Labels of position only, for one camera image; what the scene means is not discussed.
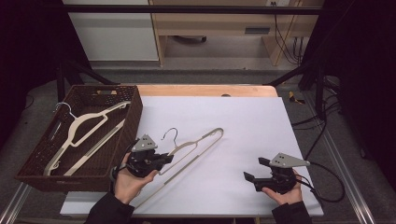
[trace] hanger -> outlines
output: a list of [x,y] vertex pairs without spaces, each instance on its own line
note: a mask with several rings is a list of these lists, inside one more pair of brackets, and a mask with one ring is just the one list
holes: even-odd
[[[81,115],[80,117],[76,117],[75,115],[72,114],[71,112],[71,107],[68,103],[65,102],[60,102],[57,104],[58,108],[60,105],[67,105],[69,107],[69,114],[75,119],[72,124],[70,125],[69,131],[68,131],[68,135],[67,135],[67,139],[64,142],[64,144],[61,146],[61,148],[58,149],[58,151],[56,152],[56,154],[52,157],[52,159],[49,161],[49,163],[47,164],[46,168],[44,169],[44,175],[50,175],[52,170],[55,170],[59,167],[59,159],[62,157],[62,155],[64,154],[64,152],[67,150],[67,148],[69,146],[71,147],[78,147],[81,143],[83,143],[89,136],[91,136],[91,134],[93,134],[97,129],[99,129],[104,123],[106,123],[106,121],[108,120],[107,117],[107,113],[115,110],[115,109],[123,109],[125,108],[127,105],[129,105],[131,102],[130,101],[123,101],[120,102],[116,105],[113,105],[99,113],[90,113],[90,114],[85,114],[85,115]],[[75,137],[76,134],[76,130],[79,127],[79,125],[81,123],[83,123],[84,121],[88,120],[88,119],[94,119],[94,118],[99,118],[99,117],[103,117],[103,119],[96,124],[89,132],[87,132],[83,137],[81,137],[81,139],[79,139],[76,143],[73,143],[73,139]]]
[[196,140],[196,141],[190,141],[190,142],[186,142],[181,144],[180,146],[176,146],[171,152],[169,152],[168,155],[175,155],[178,151],[180,151],[183,147],[187,147],[187,146],[192,146],[195,145],[195,148],[193,148],[189,153],[187,153],[187,155],[185,155],[183,158],[181,158],[179,161],[177,161],[176,163],[173,163],[172,166],[170,166],[168,169],[166,169],[164,172],[159,173],[159,175],[163,175],[165,174],[167,171],[169,171],[170,169],[172,169],[172,167],[174,167],[176,164],[178,164],[180,161],[182,161],[185,157],[187,157],[190,153],[192,153],[197,147],[198,147],[198,143],[204,139],[206,139],[208,136],[213,136],[216,133],[220,133],[220,136],[218,138],[216,138],[213,143],[207,147],[206,149],[204,149],[200,154],[196,155],[194,158],[192,158],[189,162],[187,162],[186,165],[184,165],[182,168],[180,168],[174,175],[170,176],[157,190],[155,190],[152,194],[150,194],[143,202],[141,202],[140,204],[138,204],[137,206],[135,206],[134,208],[137,209],[140,205],[142,205],[143,203],[147,202],[150,198],[152,198],[155,194],[157,194],[161,189],[163,189],[168,183],[170,183],[173,179],[175,179],[175,177],[177,175],[179,175],[181,172],[183,172],[189,165],[193,164],[200,156],[202,156],[204,153],[206,153],[211,147],[213,147],[213,145],[215,145],[224,135],[224,130],[222,128],[216,128],[212,131],[210,131],[209,133],[204,134],[200,139]]
[[95,146],[93,146],[78,162],[76,162],[64,175],[72,175],[75,173],[95,152],[97,152],[114,134],[116,134],[123,126],[125,119],[123,119],[116,127],[114,127],[108,134],[106,134]]
[[198,143],[199,143],[199,142],[201,142],[202,140],[206,139],[208,136],[214,135],[214,134],[217,133],[217,132],[220,132],[220,133],[221,133],[221,136],[220,136],[219,138],[217,138],[216,141],[214,141],[209,147],[207,147],[207,148],[200,154],[200,155],[202,155],[202,154],[204,154],[208,149],[210,149],[213,145],[215,145],[215,144],[220,140],[220,138],[223,136],[224,130],[223,130],[222,128],[216,128],[216,129],[210,131],[209,133],[204,134],[204,135],[203,135],[201,138],[199,138],[198,140],[190,141],[190,142],[185,142],[185,143],[181,144],[180,146],[177,146],[177,145],[176,145],[176,137],[177,137],[177,134],[176,134],[175,139],[174,139],[174,142],[175,142],[175,146],[176,146],[176,147],[175,147],[172,151],[170,151],[170,152],[168,153],[168,156],[175,155],[175,154],[176,154],[178,151],[180,151],[183,147],[188,147],[188,146],[192,146],[192,145],[195,145],[195,147],[194,147],[192,150],[190,150],[190,152],[188,152],[186,155],[184,155],[180,160],[178,160],[177,162],[173,162],[172,165],[171,165],[168,169],[164,170],[163,172],[159,172],[159,175],[164,175],[167,171],[169,171],[170,169],[172,169],[172,167],[176,166],[180,161],[182,161],[184,158],[186,158],[187,156],[189,156],[189,155],[198,147]]

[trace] white plastic hanger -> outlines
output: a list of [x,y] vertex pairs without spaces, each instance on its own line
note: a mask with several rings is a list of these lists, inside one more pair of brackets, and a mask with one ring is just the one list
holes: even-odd
[[[67,150],[67,148],[69,146],[71,147],[78,147],[81,143],[83,143],[89,136],[91,136],[91,134],[93,134],[97,129],[99,129],[104,123],[106,123],[106,121],[108,120],[107,117],[107,113],[115,110],[115,109],[123,109],[125,108],[127,105],[129,105],[131,102],[130,101],[124,101],[121,103],[118,103],[116,105],[113,105],[111,107],[109,107],[108,109],[105,109],[99,113],[90,113],[90,114],[85,114],[85,115],[81,115],[80,117],[76,117],[72,114],[71,112],[71,107],[70,105],[68,105],[65,102],[60,102],[59,104],[57,104],[57,108],[60,105],[67,105],[69,106],[70,112],[69,114],[75,119],[73,121],[73,123],[70,125],[69,128],[69,132],[67,135],[67,139],[64,142],[64,144],[61,146],[61,148],[59,148],[59,150],[56,152],[56,154],[52,157],[52,159],[49,161],[49,163],[47,164],[46,168],[44,169],[44,175],[50,175],[52,170],[55,170],[58,168],[59,166],[59,159],[62,157],[62,155],[64,154],[64,152]],[[99,117],[103,117],[103,119],[95,125],[95,127],[93,127],[89,132],[87,132],[83,137],[81,137],[81,139],[79,139],[76,143],[73,143],[73,139],[75,137],[76,134],[76,130],[78,128],[78,126],[83,123],[84,121],[88,120],[88,119],[94,119],[94,118],[99,118]]]
[[125,119],[123,119],[116,127],[114,127],[108,134],[106,134],[95,146],[93,146],[85,155],[76,162],[64,175],[72,175],[79,167],[81,167],[93,154],[99,150],[114,134],[116,134],[123,126]]

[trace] black sleeve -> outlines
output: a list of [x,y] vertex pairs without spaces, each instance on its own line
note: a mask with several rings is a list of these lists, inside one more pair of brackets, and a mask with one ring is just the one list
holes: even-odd
[[134,208],[107,193],[91,209],[85,224],[127,224]]
[[310,224],[312,219],[304,202],[282,204],[272,211],[276,224]]

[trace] aluminum rail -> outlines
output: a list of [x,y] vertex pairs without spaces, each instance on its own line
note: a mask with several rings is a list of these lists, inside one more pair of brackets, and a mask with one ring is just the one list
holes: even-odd
[[[314,100],[312,99],[311,94],[304,94],[304,98],[307,100],[312,113],[316,114],[316,110],[313,107]],[[327,130],[324,131],[323,139],[325,141],[326,149],[332,160],[332,164],[334,165],[337,173],[340,175],[341,180],[344,182],[344,185],[346,187],[346,195],[352,203],[353,209],[355,210],[356,216],[358,217],[360,223],[375,224],[375,220],[370,211],[370,208],[367,206],[366,201],[361,195],[361,191],[359,190],[352,174],[349,172],[346,163],[341,157],[337,146],[335,145],[330,133]]]
[[32,187],[27,184],[20,184],[11,202],[9,202],[6,210],[0,216],[0,224],[14,223],[31,189]]

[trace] electrical outlet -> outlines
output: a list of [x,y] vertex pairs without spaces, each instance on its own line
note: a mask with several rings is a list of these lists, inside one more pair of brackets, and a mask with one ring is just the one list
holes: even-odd
[[267,0],[265,3],[266,7],[287,7],[290,3],[290,0]]

